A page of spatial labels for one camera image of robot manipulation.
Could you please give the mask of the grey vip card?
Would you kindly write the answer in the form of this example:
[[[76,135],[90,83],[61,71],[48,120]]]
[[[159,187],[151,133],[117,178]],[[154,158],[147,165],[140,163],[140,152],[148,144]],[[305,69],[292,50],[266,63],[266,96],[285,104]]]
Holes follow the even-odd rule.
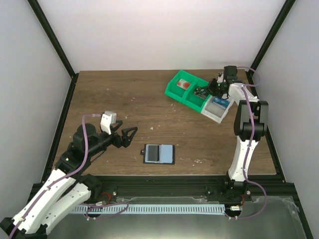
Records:
[[[206,99],[207,98],[207,93],[206,91],[202,91],[202,90],[195,90],[194,94],[202,99]]]

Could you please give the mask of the black card holder wallet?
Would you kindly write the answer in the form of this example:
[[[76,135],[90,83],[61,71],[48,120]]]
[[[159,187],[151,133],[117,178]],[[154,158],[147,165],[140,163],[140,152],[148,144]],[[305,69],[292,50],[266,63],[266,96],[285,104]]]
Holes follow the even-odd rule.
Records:
[[[159,146],[159,161],[148,161],[148,146],[155,144],[145,144],[144,148],[140,151],[140,155],[143,156],[144,164],[163,164],[163,165],[175,165],[175,146],[172,144],[157,144]]]

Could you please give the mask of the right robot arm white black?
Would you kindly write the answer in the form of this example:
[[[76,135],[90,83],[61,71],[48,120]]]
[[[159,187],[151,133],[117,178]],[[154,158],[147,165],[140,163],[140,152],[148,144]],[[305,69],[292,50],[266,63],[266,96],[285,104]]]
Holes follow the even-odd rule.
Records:
[[[254,96],[249,87],[237,77],[238,67],[225,66],[218,78],[212,79],[205,87],[196,87],[194,95],[232,99],[237,104],[234,121],[234,134],[237,138],[232,164],[226,174],[221,195],[233,200],[245,193],[247,172],[253,152],[261,138],[266,134],[269,104]]]

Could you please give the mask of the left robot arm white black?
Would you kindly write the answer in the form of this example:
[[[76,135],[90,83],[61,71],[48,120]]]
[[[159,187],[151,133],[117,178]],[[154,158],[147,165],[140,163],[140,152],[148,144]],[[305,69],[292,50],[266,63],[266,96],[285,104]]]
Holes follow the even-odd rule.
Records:
[[[93,175],[82,173],[91,165],[90,159],[104,153],[108,146],[128,147],[138,128],[117,129],[121,120],[101,119],[101,132],[83,122],[73,135],[67,150],[42,187],[14,217],[4,218],[1,229],[10,239],[45,239],[75,207],[99,197],[102,183]]]

